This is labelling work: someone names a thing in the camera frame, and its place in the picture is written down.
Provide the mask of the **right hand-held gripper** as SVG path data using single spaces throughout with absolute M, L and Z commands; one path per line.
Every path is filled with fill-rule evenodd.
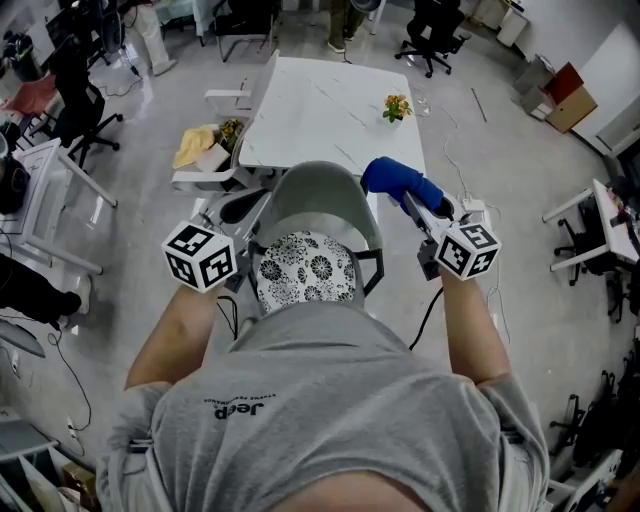
M 444 193 L 440 209 L 433 212 L 407 192 L 404 204 L 425 236 L 417 258 L 428 280 L 438 277 L 440 268 L 461 281 L 489 272 L 497 260 L 501 242 L 491 228 L 483 202 L 461 203 Z

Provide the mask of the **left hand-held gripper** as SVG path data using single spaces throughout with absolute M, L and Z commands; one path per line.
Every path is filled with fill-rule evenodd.
M 205 293 L 223 284 L 236 292 L 249 273 L 249 243 L 269 201 L 265 189 L 246 189 L 199 200 L 195 214 L 162 243 L 172 277 Z

